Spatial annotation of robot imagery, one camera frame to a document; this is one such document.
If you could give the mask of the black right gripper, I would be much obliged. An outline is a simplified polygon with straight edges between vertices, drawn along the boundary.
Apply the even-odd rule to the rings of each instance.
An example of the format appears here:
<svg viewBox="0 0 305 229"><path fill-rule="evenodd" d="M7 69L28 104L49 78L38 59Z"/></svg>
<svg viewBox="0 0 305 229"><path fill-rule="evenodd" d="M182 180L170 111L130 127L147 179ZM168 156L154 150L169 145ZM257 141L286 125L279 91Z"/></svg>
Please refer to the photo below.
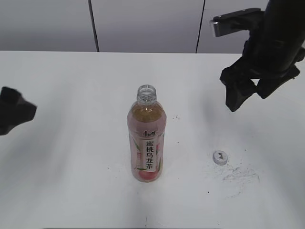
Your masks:
<svg viewBox="0 0 305 229"><path fill-rule="evenodd" d="M258 67L241 57L221 73L220 81L226 88L225 104L231 112L235 112L254 93L265 99L299 74L300 71L294 64L283 72L275 72Z"/></svg>

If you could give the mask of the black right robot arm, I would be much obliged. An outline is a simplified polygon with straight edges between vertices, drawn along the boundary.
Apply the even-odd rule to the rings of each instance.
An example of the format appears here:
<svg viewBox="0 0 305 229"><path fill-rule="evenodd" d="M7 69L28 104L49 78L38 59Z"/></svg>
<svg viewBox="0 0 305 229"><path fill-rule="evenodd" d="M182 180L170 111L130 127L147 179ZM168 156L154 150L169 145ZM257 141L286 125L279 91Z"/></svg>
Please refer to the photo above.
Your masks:
<svg viewBox="0 0 305 229"><path fill-rule="evenodd" d="M296 63L305 58L305 2L270 0L264 11L248 8L215 16L216 37L249 31L241 58L222 70L227 107L235 112L256 93L265 99L300 73Z"/></svg>

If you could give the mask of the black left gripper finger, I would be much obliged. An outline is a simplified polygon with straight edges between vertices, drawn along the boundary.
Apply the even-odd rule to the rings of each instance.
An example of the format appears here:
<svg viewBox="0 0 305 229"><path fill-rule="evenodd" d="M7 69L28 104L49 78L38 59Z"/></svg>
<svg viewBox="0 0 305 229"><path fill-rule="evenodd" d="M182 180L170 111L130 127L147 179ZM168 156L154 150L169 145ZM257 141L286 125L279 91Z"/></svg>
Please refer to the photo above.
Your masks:
<svg viewBox="0 0 305 229"><path fill-rule="evenodd" d="M0 135L7 135L13 128L34 119L37 106L27 101L13 88L2 87L0 92Z"/></svg>

